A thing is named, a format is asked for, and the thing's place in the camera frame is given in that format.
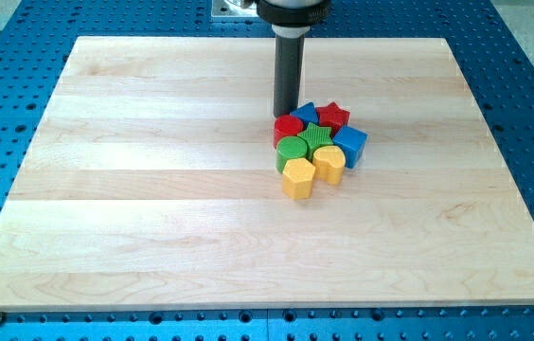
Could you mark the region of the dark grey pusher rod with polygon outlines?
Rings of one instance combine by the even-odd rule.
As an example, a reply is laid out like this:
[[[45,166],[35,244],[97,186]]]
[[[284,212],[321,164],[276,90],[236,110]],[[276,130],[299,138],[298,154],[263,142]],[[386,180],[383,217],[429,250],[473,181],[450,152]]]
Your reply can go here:
[[[273,113],[281,117],[298,107],[304,39],[310,28],[272,25],[272,30],[276,35]]]

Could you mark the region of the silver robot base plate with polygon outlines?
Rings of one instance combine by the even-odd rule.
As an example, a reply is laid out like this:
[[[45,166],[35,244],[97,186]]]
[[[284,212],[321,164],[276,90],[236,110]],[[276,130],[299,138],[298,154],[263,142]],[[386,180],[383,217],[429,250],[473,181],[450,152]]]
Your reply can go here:
[[[256,6],[241,6],[241,0],[212,0],[211,16],[213,18],[254,18],[257,17]]]

